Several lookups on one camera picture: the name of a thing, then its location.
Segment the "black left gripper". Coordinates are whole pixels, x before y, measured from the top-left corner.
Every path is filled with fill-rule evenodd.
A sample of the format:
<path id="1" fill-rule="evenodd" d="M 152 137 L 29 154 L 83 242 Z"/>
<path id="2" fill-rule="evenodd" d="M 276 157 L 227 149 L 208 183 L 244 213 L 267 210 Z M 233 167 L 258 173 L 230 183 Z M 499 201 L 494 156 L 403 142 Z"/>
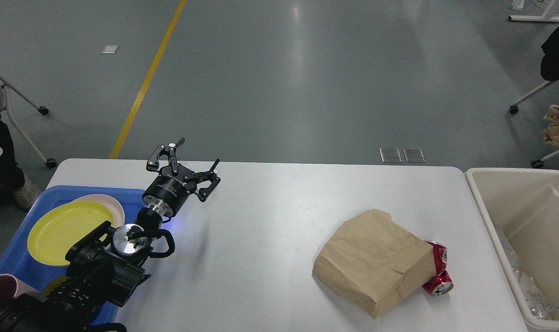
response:
<path id="1" fill-rule="evenodd" d="M 209 170 L 182 174 L 177 160 L 177 149 L 185 143 L 181 137 L 176 143 L 158 145 L 146 162 L 148 172 L 159 174 L 142 194 L 145 206 L 162 217 L 174 217 L 188 200 L 191 194 L 196 195 L 200 202 L 205 202 L 221 182 L 216 159 Z M 166 157 L 168 165 L 161 167 L 160 161 Z"/>

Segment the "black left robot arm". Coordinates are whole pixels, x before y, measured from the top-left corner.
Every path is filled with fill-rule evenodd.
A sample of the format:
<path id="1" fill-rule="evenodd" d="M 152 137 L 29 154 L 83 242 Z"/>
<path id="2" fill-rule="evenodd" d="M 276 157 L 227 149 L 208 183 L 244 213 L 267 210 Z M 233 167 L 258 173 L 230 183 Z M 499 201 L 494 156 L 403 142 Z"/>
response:
<path id="1" fill-rule="evenodd" d="M 157 173 L 142 194 L 144 206 L 135 221 L 113 227 L 108 221 L 87 232 L 66 252 L 66 279 L 48 296 L 25 292 L 0 301 L 0 332 L 125 332 L 121 323 L 91 326 L 106 302 L 123 307 L 150 275 L 148 259 L 174 254 L 176 244 L 162 225 L 175 217 L 192 195 L 205 202 L 220 183 L 219 160 L 195 172 L 177 160 L 185 138 L 159 145 L 146 163 Z"/>

